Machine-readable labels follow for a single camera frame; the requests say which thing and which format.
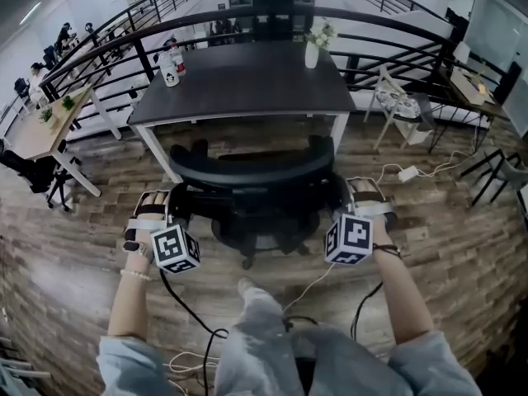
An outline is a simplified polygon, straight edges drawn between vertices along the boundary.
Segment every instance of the lamp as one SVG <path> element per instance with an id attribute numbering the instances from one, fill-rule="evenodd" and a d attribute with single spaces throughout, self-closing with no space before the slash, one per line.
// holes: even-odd
<path id="1" fill-rule="evenodd" d="M 453 52 L 453 57 L 462 64 L 467 64 L 469 59 L 469 53 L 471 52 L 470 47 L 461 41 Z"/>

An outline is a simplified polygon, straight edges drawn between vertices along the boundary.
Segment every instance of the table leg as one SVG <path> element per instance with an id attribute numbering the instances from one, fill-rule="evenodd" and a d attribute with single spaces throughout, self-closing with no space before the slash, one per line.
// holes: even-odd
<path id="1" fill-rule="evenodd" d="M 70 175 L 72 175 L 77 182 L 83 185 L 90 193 L 94 196 L 101 196 L 101 191 L 99 191 L 80 171 L 77 169 L 75 164 L 70 163 L 68 158 L 59 151 L 55 150 L 52 152 L 54 159 L 64 167 Z"/>
<path id="2" fill-rule="evenodd" d="M 112 119 L 108 115 L 108 112 L 106 111 L 105 107 L 102 105 L 99 98 L 97 98 L 97 95 L 95 91 L 90 91 L 90 98 L 93 102 L 93 105 L 97 108 L 99 111 L 99 114 L 101 115 L 102 119 L 105 121 L 106 125 L 110 129 L 111 133 L 115 136 L 115 139 L 119 140 L 122 138 L 121 132 L 116 128 L 116 125 L 112 122 Z"/>
<path id="3" fill-rule="evenodd" d="M 337 154 L 337 149 L 339 148 L 339 144 L 341 143 L 341 138 L 343 136 L 343 133 L 345 132 L 345 128 L 347 127 L 347 122 L 348 113 L 345 115 L 336 115 L 336 119 L 333 121 L 332 132 L 330 133 L 330 136 L 332 136 L 333 140 L 334 154 Z"/>
<path id="4" fill-rule="evenodd" d="M 162 145 L 159 143 L 154 132 L 150 128 L 141 125 L 137 125 L 135 128 L 139 135 L 141 135 L 143 141 L 147 144 L 147 147 L 152 151 L 152 154 L 154 154 L 154 157 L 158 160 L 158 163 L 161 165 L 165 173 L 171 178 L 171 181 L 174 183 L 182 182 L 180 176 L 171 169 L 171 166 L 168 163 L 168 156 L 165 151 L 163 151 Z"/>
<path id="5" fill-rule="evenodd" d="M 456 115 L 456 112 L 459 110 L 458 107 L 455 108 L 455 111 L 453 111 L 453 114 L 451 115 L 451 118 L 449 119 L 449 122 L 453 121 L 453 119 L 455 118 L 455 115 Z M 435 134 L 433 135 L 432 137 L 432 142 L 431 142 L 431 147 L 429 147 L 429 153 L 431 153 L 431 151 L 436 147 L 436 144 L 438 144 L 438 141 L 440 141 L 440 138 L 442 137 L 442 135 L 446 132 L 447 130 L 447 126 L 449 124 L 446 123 L 444 125 L 444 128 L 442 129 L 442 131 L 440 132 L 440 134 L 438 135 L 438 138 L 436 139 L 435 141 L 435 136 L 436 136 L 436 128 L 435 128 Z"/>

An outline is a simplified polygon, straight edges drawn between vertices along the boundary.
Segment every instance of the bracelet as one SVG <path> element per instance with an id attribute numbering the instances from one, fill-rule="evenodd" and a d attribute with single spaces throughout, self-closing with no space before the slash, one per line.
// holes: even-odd
<path id="1" fill-rule="evenodd" d="M 137 271 L 132 270 L 121 270 L 121 275 L 128 274 L 134 277 L 137 277 L 138 279 L 141 279 L 142 281 L 151 281 L 152 279 L 148 277 L 146 274 L 138 273 Z"/>
<path id="2" fill-rule="evenodd" d="M 399 251 L 399 248 L 396 245 L 378 245 L 377 243 L 372 244 L 372 250 L 380 250 L 383 252 L 387 252 L 388 254 L 394 255 L 395 257 L 398 257 L 400 260 L 402 259 L 402 255 Z"/>

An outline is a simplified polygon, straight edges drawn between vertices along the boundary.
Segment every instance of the power adapter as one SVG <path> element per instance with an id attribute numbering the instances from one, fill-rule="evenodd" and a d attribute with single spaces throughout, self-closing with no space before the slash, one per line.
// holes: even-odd
<path id="1" fill-rule="evenodd" d="M 418 176 L 418 169 L 416 169 L 416 166 L 404 168 L 398 173 L 399 180 L 402 183 L 408 182 L 416 176 Z"/>

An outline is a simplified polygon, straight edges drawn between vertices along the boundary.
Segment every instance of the white vase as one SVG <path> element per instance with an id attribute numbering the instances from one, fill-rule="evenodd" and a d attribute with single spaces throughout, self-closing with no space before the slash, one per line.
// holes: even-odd
<path id="1" fill-rule="evenodd" d="M 304 64 L 308 69 L 313 69 L 317 66 L 319 59 L 319 47 L 314 43 L 308 41 L 306 43 L 306 53 L 304 53 Z"/>

